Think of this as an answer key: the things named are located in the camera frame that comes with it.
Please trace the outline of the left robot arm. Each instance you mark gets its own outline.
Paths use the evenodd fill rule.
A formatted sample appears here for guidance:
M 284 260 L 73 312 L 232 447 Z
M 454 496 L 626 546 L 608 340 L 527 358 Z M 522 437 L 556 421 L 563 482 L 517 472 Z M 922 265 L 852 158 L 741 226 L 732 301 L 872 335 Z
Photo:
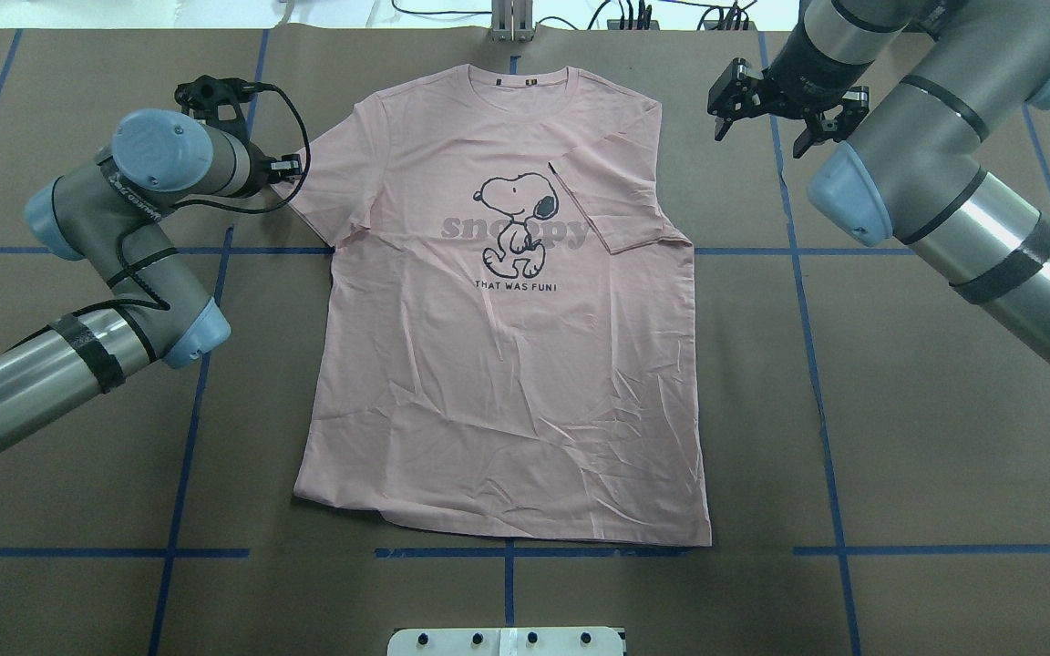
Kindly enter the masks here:
M 26 203 L 35 238 L 87 261 L 111 298 L 57 317 L 0 354 L 0 454 L 18 441 L 163 362 L 184 368 L 229 339 L 205 290 L 161 228 L 191 207 L 235 211 L 271 184 L 303 186 L 312 160 L 270 157 L 251 142 L 244 105 L 278 87 L 237 77 L 180 84 L 178 108 L 143 108 L 111 140 Z

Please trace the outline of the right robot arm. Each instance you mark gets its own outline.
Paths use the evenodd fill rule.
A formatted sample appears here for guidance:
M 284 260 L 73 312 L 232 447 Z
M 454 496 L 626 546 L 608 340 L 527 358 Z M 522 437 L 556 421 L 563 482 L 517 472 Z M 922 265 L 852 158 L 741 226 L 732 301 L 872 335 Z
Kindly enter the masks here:
M 803 121 L 837 149 L 808 200 L 855 241 L 896 238 L 1050 364 L 1050 220 L 974 157 L 1050 109 L 1050 1 L 811 1 L 762 75 L 735 58 L 708 93 L 735 121 Z

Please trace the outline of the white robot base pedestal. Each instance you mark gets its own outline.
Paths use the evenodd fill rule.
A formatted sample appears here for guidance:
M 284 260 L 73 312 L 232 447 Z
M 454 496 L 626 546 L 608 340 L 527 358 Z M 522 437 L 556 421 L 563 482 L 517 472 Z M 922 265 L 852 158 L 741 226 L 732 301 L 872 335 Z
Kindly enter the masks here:
M 607 626 L 408 628 L 387 655 L 628 655 L 625 631 Z

